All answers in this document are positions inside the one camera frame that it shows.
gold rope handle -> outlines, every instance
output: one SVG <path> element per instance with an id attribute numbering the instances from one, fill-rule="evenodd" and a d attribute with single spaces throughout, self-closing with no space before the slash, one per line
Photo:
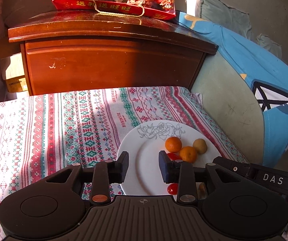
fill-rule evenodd
<path id="1" fill-rule="evenodd" d="M 144 0 L 142 0 L 142 2 L 138 5 L 140 8 L 142 8 L 142 13 L 140 15 L 133 15 L 133 14 L 123 14 L 123 13 L 113 13 L 113 12 L 104 12 L 104 11 L 100 11 L 97 8 L 97 4 L 95 2 L 95 0 L 92 0 L 94 2 L 94 8 L 95 10 L 99 13 L 99 14 L 103 14 L 103 15 L 112 15 L 112 16 L 121 16 L 121 17 L 141 17 L 144 15 L 145 13 L 145 8 L 142 5 L 143 3 L 145 3 Z"/>

patterned tablecloth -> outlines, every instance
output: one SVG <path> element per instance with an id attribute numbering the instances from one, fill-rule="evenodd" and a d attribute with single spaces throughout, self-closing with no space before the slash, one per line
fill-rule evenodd
<path id="1" fill-rule="evenodd" d="M 163 119 L 202 132 L 223 157 L 246 159 L 182 87 L 119 88 L 47 94 L 0 103 L 0 202 L 9 194 L 80 162 L 116 159 L 137 125 Z M 88 199 L 90 185 L 83 198 Z M 111 194 L 122 194 L 118 184 Z M 4 233 L 0 226 L 0 240 Z"/>

orange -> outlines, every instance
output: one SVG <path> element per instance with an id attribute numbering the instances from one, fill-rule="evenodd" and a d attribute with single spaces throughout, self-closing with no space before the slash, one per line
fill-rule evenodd
<path id="1" fill-rule="evenodd" d="M 165 141 L 165 148 L 172 153 L 179 152 L 182 148 L 182 142 L 177 137 L 170 137 Z"/>
<path id="2" fill-rule="evenodd" d="M 194 163 L 197 158 L 196 149 L 191 146 L 184 147 L 180 150 L 180 157 L 184 161 Z"/>
<path id="3" fill-rule="evenodd" d="M 198 189 L 201 191 L 202 194 L 206 193 L 206 186 L 203 182 L 198 186 Z"/>

cherry tomato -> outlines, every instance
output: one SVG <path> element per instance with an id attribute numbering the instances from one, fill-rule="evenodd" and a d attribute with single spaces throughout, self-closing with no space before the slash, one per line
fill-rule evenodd
<path id="1" fill-rule="evenodd" d="M 177 183 L 169 184 L 169 186 L 167 187 L 167 192 L 170 195 L 177 195 L 177 189 L 178 188 L 179 188 L 179 185 Z"/>
<path id="2" fill-rule="evenodd" d="M 180 156 L 174 154 L 174 153 L 168 153 L 167 154 L 170 160 L 177 160 L 177 159 L 182 159 Z"/>

cardboard box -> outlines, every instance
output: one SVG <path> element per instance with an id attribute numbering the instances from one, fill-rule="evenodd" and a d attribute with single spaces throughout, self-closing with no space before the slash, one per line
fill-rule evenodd
<path id="1" fill-rule="evenodd" d="M 28 90 L 21 53 L 1 59 L 0 69 L 8 92 L 15 93 Z"/>

